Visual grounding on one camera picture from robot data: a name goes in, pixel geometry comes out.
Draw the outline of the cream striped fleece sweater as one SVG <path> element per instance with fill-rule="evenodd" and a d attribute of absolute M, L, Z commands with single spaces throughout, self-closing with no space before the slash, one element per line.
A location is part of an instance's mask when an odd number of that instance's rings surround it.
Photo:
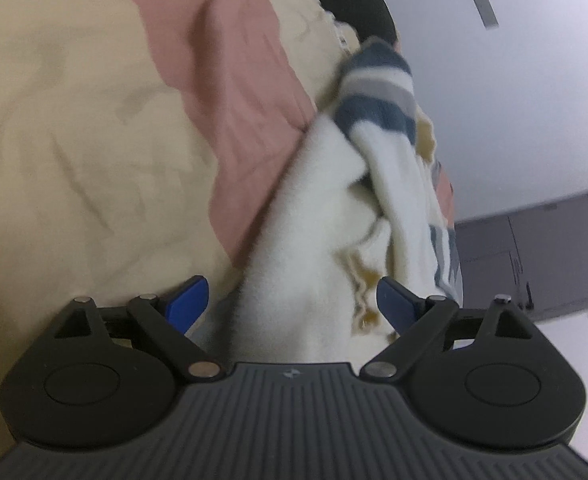
<path fill-rule="evenodd" d="M 346 60 L 251 248 L 239 288 L 193 339 L 225 363 L 348 362 L 394 341 L 376 302 L 389 276 L 463 298 L 452 190 L 410 66 L 372 38 Z"/>

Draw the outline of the patchwork bed quilt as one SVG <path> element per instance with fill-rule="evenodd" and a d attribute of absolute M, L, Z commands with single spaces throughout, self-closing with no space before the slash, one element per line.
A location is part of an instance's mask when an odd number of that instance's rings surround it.
<path fill-rule="evenodd" d="M 363 44 L 319 0 L 0 0 L 0 385 L 80 296 L 202 275 L 195 341 Z"/>

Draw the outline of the grey door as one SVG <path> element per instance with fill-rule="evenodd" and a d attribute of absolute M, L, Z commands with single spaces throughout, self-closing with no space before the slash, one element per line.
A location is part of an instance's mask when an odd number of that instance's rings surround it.
<path fill-rule="evenodd" d="M 588 193 L 456 226 L 467 308 L 508 295 L 534 321 L 588 310 Z M 535 309 L 523 309 L 525 283 Z"/>

